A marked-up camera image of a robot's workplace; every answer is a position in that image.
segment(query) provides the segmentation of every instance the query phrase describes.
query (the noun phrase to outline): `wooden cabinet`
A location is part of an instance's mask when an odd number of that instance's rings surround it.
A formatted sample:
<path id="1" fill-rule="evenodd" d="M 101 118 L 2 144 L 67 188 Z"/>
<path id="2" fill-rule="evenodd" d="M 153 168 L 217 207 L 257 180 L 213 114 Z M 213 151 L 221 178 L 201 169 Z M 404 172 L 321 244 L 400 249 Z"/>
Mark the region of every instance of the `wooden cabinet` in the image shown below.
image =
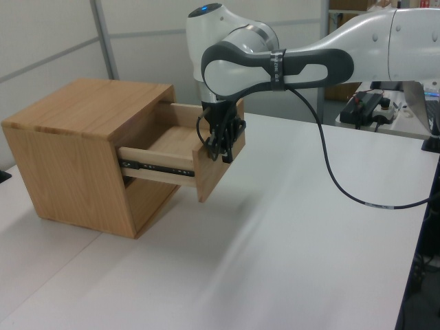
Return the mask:
<path id="1" fill-rule="evenodd" d="M 201 107 L 174 101 L 172 85 L 80 79 L 4 120 L 38 215 L 136 238 L 180 186 L 205 201 L 229 165 L 213 162 L 197 137 Z M 208 128 L 201 123 L 205 138 Z M 244 144 L 243 134 L 236 156 Z"/>

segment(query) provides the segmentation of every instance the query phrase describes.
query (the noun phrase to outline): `black cable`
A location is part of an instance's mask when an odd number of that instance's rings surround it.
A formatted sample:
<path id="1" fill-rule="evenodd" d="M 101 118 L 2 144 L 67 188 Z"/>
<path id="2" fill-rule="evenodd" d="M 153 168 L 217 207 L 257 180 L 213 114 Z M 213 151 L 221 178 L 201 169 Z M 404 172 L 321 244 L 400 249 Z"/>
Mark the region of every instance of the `black cable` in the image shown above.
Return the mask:
<path id="1" fill-rule="evenodd" d="M 434 201 L 435 199 L 438 199 L 440 197 L 440 192 L 438 192 L 437 194 L 435 194 L 435 195 L 433 195 L 433 196 L 431 196 L 429 198 L 426 198 L 426 199 L 424 199 L 422 201 L 418 201 L 416 203 L 400 205 L 400 206 L 388 206 L 388 205 L 380 205 L 380 204 L 368 203 L 366 201 L 362 201 L 361 199 L 358 199 L 358 198 L 350 195 L 347 191 L 345 191 L 343 189 L 343 187 L 341 187 L 341 185 L 339 185 L 338 181 L 336 180 L 335 176 L 333 175 L 333 171 L 331 170 L 330 163 L 329 163 L 329 156 L 327 155 L 327 146 L 325 144 L 324 131 L 322 130 L 321 121 L 319 120 L 319 117 L 316 115 L 316 112 L 315 112 L 314 108 L 309 103 L 309 101 L 307 101 L 305 99 L 305 97 L 302 96 L 300 93 L 298 93 L 295 89 L 291 88 L 288 85 L 286 85 L 286 88 L 288 90 L 290 90 L 293 94 L 298 96 L 299 99 L 302 100 L 305 105 L 307 105 L 307 107 L 309 108 L 311 114 L 315 118 L 316 124 L 318 125 L 319 134 L 320 134 L 320 137 L 321 137 L 322 149 L 324 151 L 324 159 L 325 159 L 325 165 L 327 167 L 327 170 L 329 171 L 330 177 L 333 180 L 333 182 L 336 185 L 336 187 L 338 187 L 340 192 L 343 193 L 344 195 L 346 195 L 349 199 L 352 199 L 352 200 L 354 200 L 354 201 L 356 201 L 356 202 L 358 202 L 360 204 L 364 204 L 365 206 L 370 206 L 372 208 L 384 208 L 384 209 L 387 209 L 387 210 L 403 210 L 405 208 L 414 208 L 415 206 L 423 205 L 423 204 L 428 203 L 430 201 Z"/>
<path id="2" fill-rule="evenodd" d="M 225 130 L 226 130 L 226 124 L 228 123 L 228 119 L 230 117 L 230 113 L 232 111 L 234 111 L 234 108 L 236 107 L 236 104 L 240 100 L 240 98 L 237 98 L 233 103 L 231 103 L 230 107 L 226 111 L 226 115 L 225 115 L 225 117 L 223 119 L 223 122 L 221 122 L 220 130 L 219 130 L 219 136 L 217 137 L 217 148 L 216 148 L 216 151 L 215 151 L 216 158 L 219 156 L 219 153 L 220 153 L 221 141 L 223 140 L 223 135 L 224 135 Z"/>
<path id="3" fill-rule="evenodd" d="M 437 269 L 435 269 L 435 270 L 427 269 L 426 272 L 427 272 L 427 273 L 431 273 L 431 274 L 436 274 L 436 273 L 440 272 L 440 268 L 437 268 Z"/>
<path id="4" fill-rule="evenodd" d="M 423 267 L 428 266 L 429 263 L 433 260 L 433 258 L 434 258 L 434 256 L 431 256 L 431 258 L 423 264 Z"/>
<path id="5" fill-rule="evenodd" d="M 424 263 L 425 263 L 424 258 L 423 258 L 423 256 L 422 256 L 420 253 L 416 252 L 416 254 L 414 255 L 414 257 L 415 257 L 416 259 L 419 259 L 419 261 L 420 261 L 421 264 L 424 264 Z"/>
<path id="6" fill-rule="evenodd" d="M 201 143 L 205 146 L 205 148 L 208 150 L 209 156 L 210 158 L 215 162 L 219 156 L 219 154 L 214 155 L 212 154 L 211 148 L 208 147 L 207 142 L 202 138 L 201 134 L 200 134 L 200 120 L 203 118 L 202 115 L 200 115 L 199 117 L 197 117 L 197 122 L 195 123 L 195 130 L 197 132 L 197 135 L 199 136 L 199 139 L 201 141 Z"/>

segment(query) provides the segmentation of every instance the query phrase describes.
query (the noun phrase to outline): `white wall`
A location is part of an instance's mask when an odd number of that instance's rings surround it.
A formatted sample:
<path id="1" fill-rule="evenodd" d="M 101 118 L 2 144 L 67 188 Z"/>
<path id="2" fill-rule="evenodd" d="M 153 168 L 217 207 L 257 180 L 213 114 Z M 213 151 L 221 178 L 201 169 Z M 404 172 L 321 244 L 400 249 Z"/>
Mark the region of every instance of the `white wall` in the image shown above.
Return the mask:
<path id="1" fill-rule="evenodd" d="M 199 104 L 186 47 L 186 17 L 200 0 L 0 0 L 0 120 L 78 77 L 108 78 L 92 4 L 96 2 L 115 78 L 172 83 L 177 101 Z M 326 0 L 224 0 L 242 17 L 264 21 L 280 46 L 317 41 Z M 304 91 L 316 107 L 316 89 Z M 312 121 L 288 93 L 248 96 L 247 112 Z M 13 165 L 0 133 L 0 169 Z"/>
<path id="2" fill-rule="evenodd" d="M 301 47 L 320 39 L 326 0 L 222 1 L 234 13 L 269 23 L 280 46 Z M 121 80 L 172 83 L 177 101 L 199 104 L 186 47 L 186 17 L 200 0 L 99 0 L 110 55 Z M 304 91 L 313 106 L 316 89 Z M 306 107 L 288 93 L 260 93 L 245 99 L 247 112 L 312 121 Z"/>
<path id="3" fill-rule="evenodd" d="M 89 0 L 0 0 L 0 120 L 79 77 L 108 78 Z M 0 169 L 14 164 L 0 133 Z"/>

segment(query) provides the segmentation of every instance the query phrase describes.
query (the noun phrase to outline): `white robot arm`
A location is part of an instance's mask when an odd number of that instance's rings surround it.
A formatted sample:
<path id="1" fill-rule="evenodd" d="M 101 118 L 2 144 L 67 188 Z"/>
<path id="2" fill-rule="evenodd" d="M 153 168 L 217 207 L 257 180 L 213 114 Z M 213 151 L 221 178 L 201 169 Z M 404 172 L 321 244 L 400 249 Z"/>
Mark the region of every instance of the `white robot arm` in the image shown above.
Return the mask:
<path id="1" fill-rule="evenodd" d="M 232 161 L 232 145 L 223 135 L 233 143 L 244 122 L 230 108 L 256 91 L 438 78 L 439 34 L 440 10 L 384 10 L 355 17 L 308 47 L 279 49 L 266 24 L 218 3 L 197 8 L 187 19 L 186 35 L 203 108 L 211 109 L 207 146 Z"/>

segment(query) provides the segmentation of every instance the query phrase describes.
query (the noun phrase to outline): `white table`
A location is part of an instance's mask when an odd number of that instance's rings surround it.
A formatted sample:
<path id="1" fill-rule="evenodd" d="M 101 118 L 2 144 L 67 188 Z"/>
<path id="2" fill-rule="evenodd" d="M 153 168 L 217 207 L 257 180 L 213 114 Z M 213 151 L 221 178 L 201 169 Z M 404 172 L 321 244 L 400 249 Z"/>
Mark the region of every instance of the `white table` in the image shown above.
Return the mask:
<path id="1" fill-rule="evenodd" d="M 357 91 L 367 91 L 370 89 L 370 82 L 363 82 Z M 382 93 L 382 90 L 376 89 L 369 93 Z M 392 124 L 383 124 L 379 126 L 378 133 L 385 133 L 398 136 L 406 136 L 408 138 L 415 138 L 426 140 L 430 137 L 430 132 L 420 122 L 409 107 L 403 108 L 406 105 L 405 96 L 402 91 L 384 91 L 384 97 L 391 100 L 396 105 L 401 105 L 401 109 L 396 113 L 395 119 Z M 370 126 L 361 126 L 361 130 L 374 132 L 377 123 L 372 123 Z M 335 126 L 346 127 L 354 129 L 355 125 L 346 124 L 340 121 L 340 115 L 335 119 Z"/>
<path id="2" fill-rule="evenodd" d="M 393 330 L 425 206 L 347 199 L 314 124 L 247 115 L 246 132 L 209 200 L 182 187 L 137 241 L 40 220 L 10 170 L 0 329 Z M 420 140 L 324 132 L 335 176 L 357 197 L 429 195 L 438 155 Z"/>

